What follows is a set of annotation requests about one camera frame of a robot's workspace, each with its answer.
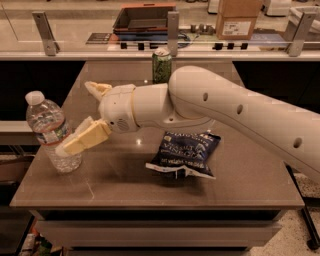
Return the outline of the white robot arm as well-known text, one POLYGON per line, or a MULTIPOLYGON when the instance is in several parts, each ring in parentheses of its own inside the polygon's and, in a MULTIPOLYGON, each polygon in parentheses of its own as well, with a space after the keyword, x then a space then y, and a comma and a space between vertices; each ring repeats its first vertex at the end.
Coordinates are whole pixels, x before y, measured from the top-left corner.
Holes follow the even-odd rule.
POLYGON ((69 157, 105 141, 110 133, 143 127, 204 130, 214 120, 233 127, 320 182, 320 114, 270 98, 197 66, 184 66, 163 84, 112 87, 87 82, 100 102, 100 118, 83 120, 57 148, 69 157))

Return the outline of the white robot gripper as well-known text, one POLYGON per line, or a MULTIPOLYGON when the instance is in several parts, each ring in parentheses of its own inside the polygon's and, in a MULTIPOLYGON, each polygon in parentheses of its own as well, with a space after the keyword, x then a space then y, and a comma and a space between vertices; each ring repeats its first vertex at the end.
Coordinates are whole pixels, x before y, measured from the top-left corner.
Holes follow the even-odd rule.
POLYGON ((85 87, 100 102, 98 110, 103 120, 94 120, 91 116, 83 120, 75 132, 56 147, 55 153, 60 157, 79 154, 106 141, 111 130, 117 133, 138 130, 132 101, 135 85, 112 88, 110 84, 87 81, 85 87))

